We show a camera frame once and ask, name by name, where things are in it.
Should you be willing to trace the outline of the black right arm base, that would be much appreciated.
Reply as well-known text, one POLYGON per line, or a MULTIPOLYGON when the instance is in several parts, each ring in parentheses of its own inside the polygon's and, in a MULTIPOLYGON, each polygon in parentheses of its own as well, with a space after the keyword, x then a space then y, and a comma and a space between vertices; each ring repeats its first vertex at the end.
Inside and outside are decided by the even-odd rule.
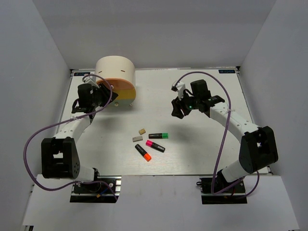
POLYGON ((247 204, 246 189, 244 181, 241 180, 237 185, 228 190, 213 195, 211 193, 211 177, 200 178, 196 186, 201 190, 201 199, 203 205, 239 205, 247 204))

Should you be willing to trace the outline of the tan small eraser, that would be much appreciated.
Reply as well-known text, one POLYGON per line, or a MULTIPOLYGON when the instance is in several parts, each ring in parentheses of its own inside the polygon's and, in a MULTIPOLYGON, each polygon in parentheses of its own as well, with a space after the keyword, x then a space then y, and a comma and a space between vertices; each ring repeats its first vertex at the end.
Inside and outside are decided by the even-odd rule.
POLYGON ((140 134, 140 135, 145 134, 145 133, 146 133, 145 129, 139 130, 139 134, 140 134))

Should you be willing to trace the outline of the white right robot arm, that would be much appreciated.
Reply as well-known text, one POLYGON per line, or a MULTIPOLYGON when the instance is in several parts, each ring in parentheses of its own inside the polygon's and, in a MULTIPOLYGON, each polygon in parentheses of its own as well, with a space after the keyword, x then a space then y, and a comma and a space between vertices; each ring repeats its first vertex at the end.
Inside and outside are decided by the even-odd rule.
POLYGON ((226 127, 240 143, 238 160, 217 172, 215 183, 221 191, 230 191, 236 180, 277 162, 276 141, 270 127, 253 124, 229 109, 223 98, 211 95, 205 80, 192 82, 191 88, 189 95, 184 83, 172 85, 172 91, 178 94, 171 102, 172 116, 182 119, 198 110, 226 127))

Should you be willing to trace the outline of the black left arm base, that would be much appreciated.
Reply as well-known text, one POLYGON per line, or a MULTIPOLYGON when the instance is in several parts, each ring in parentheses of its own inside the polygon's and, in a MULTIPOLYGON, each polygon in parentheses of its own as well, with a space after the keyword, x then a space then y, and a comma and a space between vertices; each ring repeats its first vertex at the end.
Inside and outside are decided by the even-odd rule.
POLYGON ((99 176, 95 184, 74 184, 71 203, 114 204, 120 195, 121 176, 99 176))

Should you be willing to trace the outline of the grey white eraser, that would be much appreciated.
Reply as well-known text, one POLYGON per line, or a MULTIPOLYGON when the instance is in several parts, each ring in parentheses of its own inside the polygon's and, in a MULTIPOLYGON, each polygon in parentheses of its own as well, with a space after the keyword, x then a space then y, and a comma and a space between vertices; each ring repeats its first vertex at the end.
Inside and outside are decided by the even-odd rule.
POLYGON ((142 136, 137 136, 137 137, 133 137, 132 138, 132 141, 133 142, 138 142, 138 141, 142 141, 143 140, 143 137, 142 136))

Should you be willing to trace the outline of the orange top drawer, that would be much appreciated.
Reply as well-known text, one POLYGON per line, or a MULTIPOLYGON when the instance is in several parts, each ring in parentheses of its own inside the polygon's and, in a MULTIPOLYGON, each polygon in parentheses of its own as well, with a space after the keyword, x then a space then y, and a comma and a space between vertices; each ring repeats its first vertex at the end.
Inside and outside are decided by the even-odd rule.
POLYGON ((107 78, 106 81, 110 86, 113 86, 112 91, 129 91, 130 93, 136 94, 134 85, 128 80, 122 78, 107 78))

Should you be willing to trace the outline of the yellow drawer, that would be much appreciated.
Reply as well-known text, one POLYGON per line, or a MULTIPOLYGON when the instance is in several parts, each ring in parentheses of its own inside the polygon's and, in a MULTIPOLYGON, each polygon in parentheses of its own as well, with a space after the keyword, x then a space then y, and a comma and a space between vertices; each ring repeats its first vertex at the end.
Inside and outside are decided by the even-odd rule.
POLYGON ((116 93, 118 96, 116 100, 128 100, 133 102, 136 98, 135 89, 126 89, 126 90, 113 90, 113 93, 116 93))

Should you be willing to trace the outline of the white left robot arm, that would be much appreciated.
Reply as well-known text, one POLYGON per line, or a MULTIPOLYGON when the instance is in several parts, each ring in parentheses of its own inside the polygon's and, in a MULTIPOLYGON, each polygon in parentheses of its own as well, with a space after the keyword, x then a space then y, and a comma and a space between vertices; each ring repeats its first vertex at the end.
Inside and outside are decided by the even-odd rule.
POLYGON ((78 86, 77 93, 70 121, 55 136, 41 142, 42 175, 46 179, 85 181, 85 186, 91 192, 97 192, 102 186, 102 180, 95 176, 95 168, 81 165, 76 143, 93 122, 96 109, 105 108, 118 94, 112 92, 110 84, 102 83, 83 83, 78 86))

